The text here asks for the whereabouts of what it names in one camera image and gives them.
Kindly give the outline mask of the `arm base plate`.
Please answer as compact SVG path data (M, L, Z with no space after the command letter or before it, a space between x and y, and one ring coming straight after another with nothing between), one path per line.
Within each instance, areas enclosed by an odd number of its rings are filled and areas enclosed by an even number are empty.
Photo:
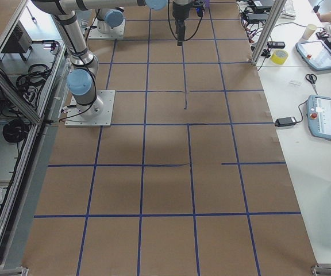
M121 25L111 28L107 23L100 23L98 28L98 20L93 22L93 28L88 34L89 40L122 40L124 38L126 19L124 18Z
M109 127L113 115L114 90L98 90L97 99L92 106L86 108L76 104L75 98L71 97L71 105L75 108L68 110L68 119L65 120L66 127Z

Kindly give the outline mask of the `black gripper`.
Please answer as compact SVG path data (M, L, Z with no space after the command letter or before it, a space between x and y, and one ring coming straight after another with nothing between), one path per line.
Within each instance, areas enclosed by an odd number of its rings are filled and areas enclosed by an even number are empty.
M190 9L193 6L192 0L173 0L172 1L172 16L176 26L177 46L182 46L185 41L186 26L184 20L189 17Z

